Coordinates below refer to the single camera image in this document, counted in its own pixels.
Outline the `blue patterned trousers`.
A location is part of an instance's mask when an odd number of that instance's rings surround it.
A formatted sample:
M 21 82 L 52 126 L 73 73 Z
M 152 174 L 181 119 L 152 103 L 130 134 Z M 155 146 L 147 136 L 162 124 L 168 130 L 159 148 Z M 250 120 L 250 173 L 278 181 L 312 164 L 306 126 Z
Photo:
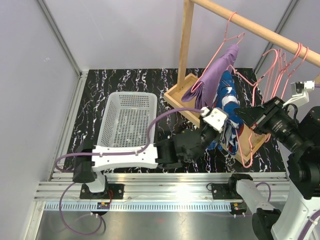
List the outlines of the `blue patterned trousers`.
M 210 106 L 220 108 L 228 114 L 221 144 L 225 145 L 229 154 L 235 155 L 239 149 L 238 137 L 244 130 L 244 122 L 235 113 L 235 109 L 240 107 L 240 103 L 237 98 L 233 76 L 228 70 L 222 74 L 213 104 Z

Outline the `purple trousers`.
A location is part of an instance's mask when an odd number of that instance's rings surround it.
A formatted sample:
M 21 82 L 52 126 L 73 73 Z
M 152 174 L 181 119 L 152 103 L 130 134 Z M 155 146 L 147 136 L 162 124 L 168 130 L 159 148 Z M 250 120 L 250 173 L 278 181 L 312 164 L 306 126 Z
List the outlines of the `purple trousers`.
M 186 103 L 195 98 L 195 109 L 211 106 L 216 97 L 221 77 L 229 65 L 234 65 L 238 52 L 239 46 L 236 43 L 230 45 L 225 53 L 215 62 L 211 63 L 207 70 L 203 72 L 193 90 L 190 87 L 186 91 L 181 101 Z

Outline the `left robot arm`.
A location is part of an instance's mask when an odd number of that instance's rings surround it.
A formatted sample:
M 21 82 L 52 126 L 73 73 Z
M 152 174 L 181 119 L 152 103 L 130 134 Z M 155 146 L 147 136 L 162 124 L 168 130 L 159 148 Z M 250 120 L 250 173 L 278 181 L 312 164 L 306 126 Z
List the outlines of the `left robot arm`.
M 206 148 L 218 142 L 224 127 L 204 124 L 197 130 L 186 129 L 172 138 L 141 147 L 105 147 L 82 149 L 74 160 L 72 180 L 81 184 L 80 199 L 123 198 L 124 185 L 109 183 L 104 171 L 117 168 L 177 169 L 194 163 Z

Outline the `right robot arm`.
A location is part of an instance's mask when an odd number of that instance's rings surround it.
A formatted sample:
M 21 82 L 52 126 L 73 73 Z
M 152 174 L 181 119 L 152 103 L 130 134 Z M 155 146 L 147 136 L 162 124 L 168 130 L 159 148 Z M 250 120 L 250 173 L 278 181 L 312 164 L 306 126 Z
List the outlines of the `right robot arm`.
M 320 137 L 311 133 L 305 117 L 298 122 L 278 97 L 252 107 L 238 107 L 236 115 L 257 134 L 270 134 L 289 151 L 289 194 L 283 210 L 265 201 L 248 174 L 234 173 L 227 193 L 240 196 L 252 213 L 252 229 L 259 240 L 307 240 L 320 222 Z

